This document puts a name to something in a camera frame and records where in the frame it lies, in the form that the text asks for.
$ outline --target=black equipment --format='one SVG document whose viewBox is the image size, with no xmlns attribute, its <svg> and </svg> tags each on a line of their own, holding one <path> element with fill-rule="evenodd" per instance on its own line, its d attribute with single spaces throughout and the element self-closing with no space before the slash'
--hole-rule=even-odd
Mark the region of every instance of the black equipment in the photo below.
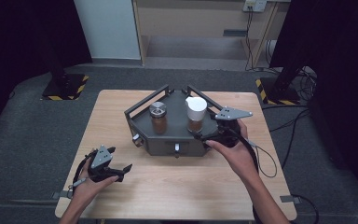
<svg viewBox="0 0 358 224">
<path fill-rule="evenodd" d="M 110 161 L 113 159 L 111 155 L 116 150 L 115 147 L 106 148 L 105 146 L 100 146 L 99 149 L 92 151 L 89 155 L 85 156 L 85 159 L 78 165 L 76 169 L 76 173 L 74 176 L 74 181 L 72 185 L 72 190 L 75 192 L 76 186 L 80 183 L 76 183 L 79 181 L 80 172 L 86 163 L 87 159 L 90 158 L 88 172 L 89 178 L 94 182 L 100 182 L 105 180 L 110 176 L 118 176 L 118 180 L 116 182 L 122 182 L 124 179 L 124 175 L 131 170 L 132 164 L 126 166 L 123 170 L 116 170 L 108 167 Z"/>
<path fill-rule="evenodd" d="M 238 110 L 232 107 L 224 107 L 218 114 L 211 114 L 211 119 L 216 120 L 217 129 L 213 133 L 202 135 L 193 133 L 194 138 L 200 140 L 205 148 L 207 140 L 214 140 L 226 147 L 235 147 L 240 141 L 248 148 L 258 172 L 257 157 L 249 140 L 241 136 L 241 127 L 237 119 L 252 116 L 252 112 Z"/>
<path fill-rule="evenodd" d="M 207 115 L 202 121 L 202 130 L 198 133 L 192 133 L 186 127 L 188 117 L 186 113 L 187 97 L 192 97 L 191 93 L 197 94 L 203 98 L 208 105 Z M 152 118 L 149 114 L 148 108 L 143 109 L 136 115 L 131 113 L 141 106 L 149 103 L 156 97 L 158 102 L 166 105 L 166 124 L 163 133 L 156 132 L 153 129 Z M 221 110 L 219 114 L 213 112 L 213 107 Z M 221 139 L 228 144 L 228 146 L 235 146 L 237 137 L 232 137 L 232 133 L 228 130 L 220 130 L 221 128 L 234 129 L 237 132 L 237 121 L 232 119 L 244 118 L 252 116 L 251 112 L 241 111 L 230 107 L 222 107 L 217 102 L 197 90 L 193 86 L 187 86 L 187 90 L 175 91 L 169 90 L 169 86 L 165 85 L 144 98 L 138 104 L 132 106 L 124 112 L 127 122 L 132 133 L 132 141 L 137 147 L 144 146 L 146 151 L 152 156 L 180 156 L 187 157 L 201 157 L 208 152 L 209 148 L 203 145 L 201 141 L 195 139 L 195 136 L 207 136 L 210 139 Z"/>
</svg>

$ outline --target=black cable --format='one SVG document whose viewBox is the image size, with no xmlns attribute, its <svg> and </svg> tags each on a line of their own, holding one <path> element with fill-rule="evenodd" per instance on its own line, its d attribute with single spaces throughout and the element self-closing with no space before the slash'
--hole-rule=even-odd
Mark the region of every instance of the black cable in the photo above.
<svg viewBox="0 0 358 224">
<path fill-rule="evenodd" d="M 267 67 L 254 67 L 254 68 L 248 69 L 246 71 L 267 72 L 267 73 L 272 73 L 274 75 L 279 75 L 279 72 L 277 70 L 272 69 L 272 68 L 267 68 Z"/>
<path fill-rule="evenodd" d="M 253 8 L 248 7 L 248 9 L 249 9 L 248 23 L 247 23 L 247 26 L 246 26 L 246 28 L 247 28 L 246 31 L 247 31 L 248 34 L 246 35 L 245 42 L 246 42 L 246 47 L 249 50 L 249 53 L 248 53 L 248 60 L 246 61 L 246 65 L 245 65 L 245 71 L 251 71 L 254 68 L 253 54 L 252 54 L 252 50 L 251 50 L 251 44 L 250 44 L 250 41 L 249 41 L 249 29 L 250 29 L 251 24 L 252 24 Z M 247 69 L 249 61 L 251 61 L 251 69 Z"/>
<path fill-rule="evenodd" d="M 302 118 L 304 118 L 304 117 L 306 117 L 306 116 L 308 116 L 308 115 L 309 115 L 309 114 L 302 115 L 302 116 L 300 116 L 300 117 L 297 118 L 297 119 L 302 119 Z M 279 126 L 278 128 L 269 130 L 269 132 L 272 133 L 272 132 L 278 131 L 278 130 L 280 130 L 280 129 L 282 129 L 282 128 L 289 127 L 289 126 L 292 125 L 295 121 L 296 121 L 296 119 L 291 119 L 291 120 L 287 121 L 286 123 L 284 123 L 283 125 Z"/>
<path fill-rule="evenodd" d="M 282 108 L 282 107 L 289 108 L 289 107 L 307 107 L 307 106 L 306 105 L 273 105 L 273 106 L 261 108 L 261 110 L 268 110 L 268 109 Z"/>
<path fill-rule="evenodd" d="M 298 121 L 298 119 L 301 117 L 301 115 L 305 112 L 308 112 L 309 110 L 308 109 L 305 109 L 303 111 L 301 111 L 297 117 L 295 118 L 295 121 L 294 121 L 294 124 L 293 124 L 293 130 L 292 130 L 292 135 L 290 137 L 290 143 L 289 143 L 289 147 L 287 148 L 287 152 L 286 152 L 286 156 L 284 157 L 284 160 L 283 160 L 283 163 L 282 163 L 282 169 L 284 168 L 284 166 L 286 165 L 286 162 L 287 162 L 287 158 L 289 157 L 289 154 L 290 154 L 290 150 L 292 148 L 292 143 L 293 143 L 293 139 L 295 137 L 295 129 L 296 129 L 296 123 Z"/>
<path fill-rule="evenodd" d="M 246 141 L 246 139 L 245 138 L 243 138 L 240 134 L 238 134 L 238 133 L 236 133 L 234 130 L 232 130 L 232 129 L 229 129 L 229 131 L 231 132 L 231 133 L 233 133 L 236 137 L 238 137 L 238 139 L 243 143 L 243 145 L 246 147 L 246 148 L 248 148 L 248 151 L 249 151 L 249 153 L 251 154 L 251 157 L 252 157 L 252 160 L 253 160 L 253 162 L 254 162 L 254 165 L 255 165 L 255 169 L 257 170 L 257 172 L 258 172 L 258 158 L 257 158 L 257 156 L 255 155 L 255 151 L 253 150 L 253 148 L 252 148 L 252 146 L 249 144 L 249 142 L 248 141 Z"/>
<path fill-rule="evenodd" d="M 80 172 L 81 172 L 81 170 L 83 169 L 84 164 L 85 164 L 86 161 L 91 157 L 92 153 L 96 153 L 96 151 L 92 151 L 89 155 L 85 155 L 85 156 L 84 156 L 85 158 L 83 159 L 83 161 L 81 161 L 81 162 L 79 163 L 79 165 L 77 166 L 77 169 L 76 169 L 76 172 L 75 172 L 75 176 L 74 176 L 74 179 L 73 179 L 73 184 L 75 184 L 75 182 L 78 180 L 78 178 L 79 178 L 79 176 L 80 176 Z M 72 187 L 72 196 L 75 194 L 75 190 L 76 190 L 76 187 Z M 66 197 L 70 199 L 71 197 L 69 197 L 69 192 L 70 192 L 70 190 L 68 190 L 68 191 L 66 192 Z"/>
<path fill-rule="evenodd" d="M 261 163 L 260 163 L 260 157 L 258 156 L 258 149 L 262 150 L 264 153 L 266 153 L 272 160 L 272 162 L 274 162 L 274 166 L 275 166 L 275 173 L 274 175 L 267 175 L 264 171 L 263 168 L 261 168 Z M 275 160 L 272 158 L 272 156 L 266 151 L 264 150 L 262 147 L 259 146 L 255 146 L 255 152 L 257 154 L 257 162 L 258 162 L 258 167 L 259 170 L 261 171 L 261 173 L 263 173 L 264 176 L 269 177 L 269 178 L 273 178 L 277 175 L 278 173 L 278 167 L 277 167 L 277 163 L 275 162 Z"/>
<path fill-rule="evenodd" d="M 308 199 L 302 195 L 292 194 L 292 196 L 307 201 L 313 207 L 313 210 L 315 211 L 315 221 L 313 223 L 318 224 L 319 223 L 319 211 L 318 211 L 318 208 L 316 207 L 316 205 L 310 199 Z"/>
<path fill-rule="evenodd" d="M 270 59 L 272 59 L 272 54 L 271 54 L 270 48 L 271 48 L 271 40 L 269 41 L 269 44 L 268 44 L 268 56 L 270 57 Z"/>
<path fill-rule="evenodd" d="M 269 46 L 271 44 L 271 40 L 267 40 L 267 43 L 266 43 L 266 62 L 269 66 Z"/>
<path fill-rule="evenodd" d="M 301 77 L 299 82 L 300 90 L 297 93 L 301 99 L 309 101 L 315 93 L 317 78 L 306 71 L 306 66 L 299 70 L 297 76 Z"/>
<path fill-rule="evenodd" d="M 8 99 L 11 100 L 16 95 L 15 91 L 12 91 L 10 95 L 8 96 Z"/>
</svg>

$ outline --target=power cord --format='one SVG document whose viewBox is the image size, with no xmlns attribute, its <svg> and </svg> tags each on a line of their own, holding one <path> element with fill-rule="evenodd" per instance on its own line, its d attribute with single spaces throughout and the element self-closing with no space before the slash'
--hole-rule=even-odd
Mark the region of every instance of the power cord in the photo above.
<svg viewBox="0 0 358 224">
<path fill-rule="evenodd" d="M 308 114 L 302 115 L 302 116 L 300 116 L 298 119 L 302 119 L 302 118 L 306 117 L 307 115 L 308 115 Z M 289 120 L 289 121 L 287 121 L 286 123 L 284 123 L 283 125 L 279 126 L 278 128 L 269 130 L 269 132 L 272 133 L 272 132 L 278 131 L 278 130 L 280 130 L 280 129 L 282 129 L 282 128 L 289 127 L 289 126 L 292 125 L 296 120 L 297 120 L 297 119 Z"/>
<path fill-rule="evenodd" d="M 307 107 L 306 105 L 273 105 L 262 108 L 262 110 L 274 109 L 274 108 L 290 108 L 290 107 Z"/>
<path fill-rule="evenodd" d="M 297 92 L 301 99 L 304 101 L 309 101 L 316 90 L 317 77 L 312 76 L 309 72 L 306 71 L 306 67 L 303 67 L 298 72 L 298 77 L 301 78 L 300 90 Z"/>
<path fill-rule="evenodd" d="M 312 208 L 313 208 L 313 211 L 315 212 L 315 220 L 313 221 L 314 224 L 318 224 L 319 223 L 319 210 L 318 208 L 316 207 L 316 205 L 308 198 L 302 196 L 302 195 L 299 195 L 299 194 L 292 194 L 293 197 L 297 197 L 297 198 L 300 198 L 304 201 L 306 201 L 307 203 L 309 203 Z"/>
<path fill-rule="evenodd" d="M 292 149 L 292 144 L 293 144 L 293 139 L 295 137 L 295 129 L 296 129 L 296 124 L 297 124 L 297 121 L 298 119 L 301 117 L 301 115 L 303 113 L 306 113 L 308 112 L 308 114 L 310 113 L 310 111 L 308 109 L 305 109 L 303 111 L 301 111 L 297 117 L 295 118 L 294 120 L 294 123 L 293 123 L 293 130 L 292 130 L 292 134 L 291 134 L 291 137 L 290 137 L 290 143 L 289 143 L 289 147 L 287 148 L 287 152 L 286 152 L 286 156 L 284 157 L 284 160 L 283 160 L 283 163 L 282 163 L 282 169 L 284 168 L 284 166 L 286 165 L 286 162 L 287 162 L 287 159 L 289 157 L 289 154 L 290 154 L 290 151 Z"/>
<path fill-rule="evenodd" d="M 267 69 L 273 71 L 275 74 L 278 75 L 278 74 L 280 73 L 279 71 L 275 70 L 274 68 L 270 68 L 270 67 L 269 67 L 269 66 L 270 66 L 269 57 L 270 57 L 270 59 L 272 59 L 272 54 L 271 54 L 271 50 L 270 50 L 271 41 L 272 41 L 272 40 L 267 40 L 267 43 L 266 43 L 266 50 L 265 50 L 266 54 L 265 54 L 265 55 L 266 55 L 266 62 L 267 62 L 267 64 L 268 64 L 268 68 L 267 68 Z"/>
<path fill-rule="evenodd" d="M 271 158 L 272 162 L 274 163 L 275 172 L 274 172 L 273 175 L 267 175 L 267 174 L 264 172 L 263 168 L 261 167 L 260 157 L 259 157 L 259 155 L 258 155 L 258 149 L 260 149 L 260 150 L 262 150 L 264 153 L 266 153 L 266 154 Z M 259 170 L 261 171 L 261 173 L 263 173 L 263 175 L 266 176 L 266 177 L 268 177 L 268 178 L 273 178 L 273 177 L 275 177 L 275 176 L 277 175 L 277 173 L 278 173 L 278 167 L 277 167 L 277 163 L 276 163 L 275 160 L 272 158 L 272 156 L 271 156 L 266 150 L 264 150 L 263 148 L 261 148 L 261 147 L 259 147 L 259 146 L 255 146 L 255 153 L 256 153 L 256 155 L 257 155 L 258 168 L 259 168 Z"/>
<path fill-rule="evenodd" d="M 10 95 L 8 96 L 8 99 L 11 100 L 16 95 L 15 91 L 12 91 Z"/>
<path fill-rule="evenodd" d="M 253 61 L 253 54 L 252 54 L 252 50 L 251 50 L 251 43 L 250 43 L 250 40 L 249 40 L 249 31 L 250 31 L 250 27 L 251 27 L 251 24 L 252 24 L 252 19 L 253 19 L 253 7 L 248 7 L 248 23 L 246 25 L 246 31 L 247 31 L 247 35 L 245 37 L 245 42 L 246 42 L 246 47 L 248 48 L 249 50 L 249 53 L 248 53 L 248 60 L 246 61 L 246 65 L 245 65 L 245 71 L 251 71 L 254 69 L 254 61 Z M 248 64 L 249 64 L 249 61 L 251 61 L 251 69 L 247 69 L 248 68 Z"/>
</svg>

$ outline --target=floor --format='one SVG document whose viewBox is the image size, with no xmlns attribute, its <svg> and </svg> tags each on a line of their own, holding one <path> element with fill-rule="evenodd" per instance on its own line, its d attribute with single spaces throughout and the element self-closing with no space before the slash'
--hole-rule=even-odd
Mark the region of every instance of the floor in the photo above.
<svg viewBox="0 0 358 224">
<path fill-rule="evenodd" d="M 254 64 L 254 68 L 261 70 L 269 67 L 268 60 L 273 53 L 275 42 L 271 40 L 270 44 L 266 43 L 269 53 L 264 50 L 258 64 Z M 252 68 L 251 63 L 247 63 L 247 58 L 241 40 L 235 37 L 153 36 L 149 42 L 143 68 L 245 71 Z M 96 65 L 141 66 L 123 61 L 94 62 L 93 66 Z"/>
</svg>

